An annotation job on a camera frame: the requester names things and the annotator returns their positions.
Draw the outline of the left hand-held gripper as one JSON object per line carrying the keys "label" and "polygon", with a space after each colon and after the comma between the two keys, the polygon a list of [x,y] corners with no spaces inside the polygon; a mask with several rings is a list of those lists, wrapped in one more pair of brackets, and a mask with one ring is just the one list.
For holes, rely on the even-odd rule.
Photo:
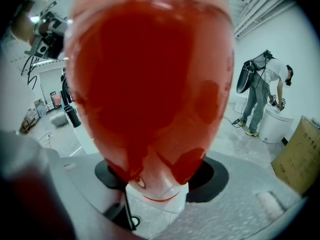
{"label": "left hand-held gripper", "polygon": [[33,28],[35,36],[30,50],[24,53],[42,59],[57,60],[64,47],[67,21],[59,14],[47,11]]}

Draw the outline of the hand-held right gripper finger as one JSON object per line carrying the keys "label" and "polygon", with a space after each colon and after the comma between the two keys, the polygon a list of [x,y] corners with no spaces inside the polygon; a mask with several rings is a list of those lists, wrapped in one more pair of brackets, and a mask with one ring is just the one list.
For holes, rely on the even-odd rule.
{"label": "hand-held right gripper finger", "polygon": [[134,240],[125,188],[100,154],[61,158],[26,135],[0,133],[2,239]]}

